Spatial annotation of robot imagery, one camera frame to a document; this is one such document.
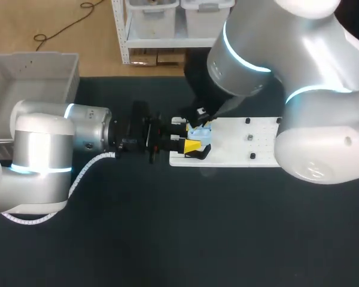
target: black table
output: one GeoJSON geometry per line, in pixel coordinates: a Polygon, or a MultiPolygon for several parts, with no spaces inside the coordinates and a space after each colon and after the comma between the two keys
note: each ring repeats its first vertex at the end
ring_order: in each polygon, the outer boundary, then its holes
{"type": "MultiPolygon", "coordinates": [[[[183,78],[82,78],[77,103],[176,115],[183,78]]],[[[275,117],[274,82],[230,116],[275,117]]],[[[75,154],[74,176],[90,158],[75,154]]],[[[46,224],[0,215],[0,286],[359,286],[359,180],[312,185],[281,169],[98,163],[46,224]]]]}

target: hole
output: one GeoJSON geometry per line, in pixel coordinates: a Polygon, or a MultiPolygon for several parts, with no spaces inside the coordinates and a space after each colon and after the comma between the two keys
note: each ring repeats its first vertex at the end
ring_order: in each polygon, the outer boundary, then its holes
{"type": "Polygon", "coordinates": [[[349,136],[345,137],[345,145],[346,146],[351,146],[352,145],[352,140],[349,136]]]}
{"type": "Polygon", "coordinates": [[[85,148],[86,148],[86,149],[92,149],[92,148],[93,148],[93,145],[92,145],[91,143],[87,143],[87,144],[85,145],[85,148]]]}

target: black cable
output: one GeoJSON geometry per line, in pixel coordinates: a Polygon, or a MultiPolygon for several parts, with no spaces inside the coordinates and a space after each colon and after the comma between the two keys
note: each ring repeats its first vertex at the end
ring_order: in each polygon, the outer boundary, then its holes
{"type": "Polygon", "coordinates": [[[51,40],[52,38],[56,37],[58,34],[64,32],[64,31],[67,30],[68,28],[70,28],[70,27],[72,27],[73,25],[77,24],[78,22],[81,22],[82,20],[88,18],[88,17],[91,15],[91,13],[94,12],[95,7],[96,7],[97,5],[103,3],[104,1],[105,1],[105,0],[100,0],[99,2],[97,2],[97,3],[95,3],[95,4],[90,3],[90,2],[83,2],[83,3],[81,3],[81,4],[80,4],[80,8],[82,8],[82,9],[88,9],[88,8],[90,8],[90,9],[91,9],[90,12],[89,12],[87,15],[85,15],[84,17],[78,19],[76,22],[73,22],[72,24],[67,25],[67,27],[61,29],[60,31],[58,31],[56,34],[54,34],[54,35],[51,36],[51,37],[47,37],[47,35],[45,35],[45,34],[37,34],[37,35],[35,35],[35,36],[34,36],[34,40],[35,40],[36,42],[41,42],[40,45],[37,47],[36,51],[38,51],[38,50],[41,48],[41,46],[44,45],[45,42],[47,42],[48,40],[51,40]]]}

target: floor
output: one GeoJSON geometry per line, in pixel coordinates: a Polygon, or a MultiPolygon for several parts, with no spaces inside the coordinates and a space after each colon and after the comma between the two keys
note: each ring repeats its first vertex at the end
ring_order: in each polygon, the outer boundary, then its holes
{"type": "MultiPolygon", "coordinates": [[[[53,35],[88,13],[84,0],[0,0],[0,54],[35,51],[34,35],[53,35]]],[[[44,44],[40,51],[80,55],[80,75],[183,75],[180,67],[133,67],[120,57],[112,5],[105,0],[94,13],[44,44]]]]}

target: white platform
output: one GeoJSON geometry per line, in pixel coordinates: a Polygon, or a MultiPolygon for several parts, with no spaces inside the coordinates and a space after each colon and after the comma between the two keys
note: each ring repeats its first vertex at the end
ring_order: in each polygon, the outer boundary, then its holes
{"type": "MultiPolygon", "coordinates": [[[[274,158],[277,118],[218,118],[212,122],[211,152],[204,160],[170,153],[171,166],[185,167],[279,167],[274,158]]],[[[172,123],[183,123],[173,118],[172,123]]]]}

